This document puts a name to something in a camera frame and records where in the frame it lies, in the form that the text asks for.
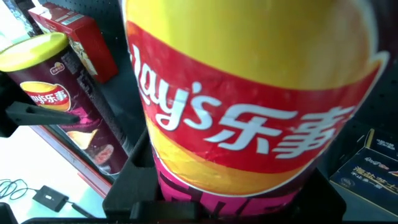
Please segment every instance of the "yellow lid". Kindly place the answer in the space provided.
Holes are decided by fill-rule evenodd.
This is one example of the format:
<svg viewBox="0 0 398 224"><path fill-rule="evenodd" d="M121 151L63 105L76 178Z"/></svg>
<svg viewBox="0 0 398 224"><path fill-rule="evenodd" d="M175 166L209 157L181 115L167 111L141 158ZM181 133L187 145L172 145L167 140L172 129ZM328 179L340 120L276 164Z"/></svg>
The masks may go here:
<svg viewBox="0 0 398 224"><path fill-rule="evenodd" d="M0 53L0 71L13 72L37 65L68 45L65 34L53 32L14 44Z"/></svg>

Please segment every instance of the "potato chip can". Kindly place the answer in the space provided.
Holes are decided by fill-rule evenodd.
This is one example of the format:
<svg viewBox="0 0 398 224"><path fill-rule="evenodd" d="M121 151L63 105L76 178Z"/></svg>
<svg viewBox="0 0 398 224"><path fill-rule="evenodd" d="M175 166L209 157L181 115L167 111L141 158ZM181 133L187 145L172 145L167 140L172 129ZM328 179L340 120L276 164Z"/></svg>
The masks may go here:
<svg viewBox="0 0 398 224"><path fill-rule="evenodd" d="M60 128L101 172L120 172L127 161L126 135L65 34L43 34L9 47L0 53L0 70L37 105L79 116L79 123Z"/></svg>
<svg viewBox="0 0 398 224"><path fill-rule="evenodd" d="M125 0L166 200L285 208L390 54L369 1Z"/></svg>

